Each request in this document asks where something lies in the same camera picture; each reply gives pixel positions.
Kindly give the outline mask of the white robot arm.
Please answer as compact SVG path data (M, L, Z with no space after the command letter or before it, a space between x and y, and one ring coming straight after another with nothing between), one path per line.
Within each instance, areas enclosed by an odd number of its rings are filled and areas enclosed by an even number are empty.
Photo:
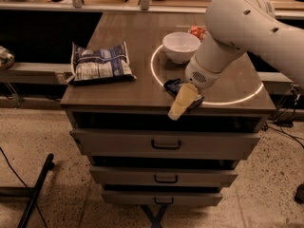
M304 87L304 30L277 21L266 0L213 0L205 12L207 33L185 69L168 116L177 120L200 101L233 61L249 51Z

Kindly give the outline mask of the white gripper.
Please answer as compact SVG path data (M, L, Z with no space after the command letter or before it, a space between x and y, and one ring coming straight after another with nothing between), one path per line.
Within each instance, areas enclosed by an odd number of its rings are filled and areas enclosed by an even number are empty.
M201 104L203 97L198 88L205 89L212 86L220 75L221 71L214 63L193 56L185 69L185 78L188 83L181 86L168 112L168 117L176 121L189 107Z

